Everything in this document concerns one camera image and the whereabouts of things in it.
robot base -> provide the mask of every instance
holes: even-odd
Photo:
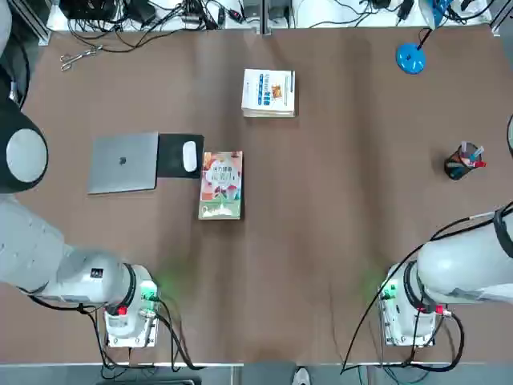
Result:
[[[390,273],[397,265],[392,266]],[[435,328],[436,314],[420,313],[417,322],[417,333],[414,339],[415,323],[418,309],[415,309],[408,301],[404,287],[405,266],[389,280],[383,288],[382,296],[379,299],[379,311],[382,324],[383,339],[386,345],[392,346],[426,346],[431,340]]]
[[[135,295],[124,315],[105,312],[109,347],[154,347],[157,342],[157,285],[141,265],[132,265],[135,273]]]

blue desk lamp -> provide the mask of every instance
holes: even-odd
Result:
[[[426,56],[422,46],[429,38],[431,32],[440,25],[443,15],[452,0],[420,0],[418,6],[420,12],[430,28],[420,43],[404,43],[398,47],[395,59],[400,68],[407,74],[416,75],[424,69],[426,65]]]

pen holder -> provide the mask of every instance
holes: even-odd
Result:
[[[472,171],[475,167],[470,166],[470,158],[477,149],[478,148],[470,142],[467,142],[465,152],[462,150],[462,146],[459,146],[458,149],[443,162],[443,170],[446,172],[447,176],[452,180],[460,180]],[[474,159],[474,162],[480,161],[482,161],[482,157],[478,155]]]

colorful book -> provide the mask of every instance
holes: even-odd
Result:
[[[206,152],[201,170],[200,219],[240,219],[242,151]]]

white computer mouse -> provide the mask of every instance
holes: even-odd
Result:
[[[196,160],[196,143],[189,140],[184,143],[184,168],[187,172],[194,172],[198,168]]]

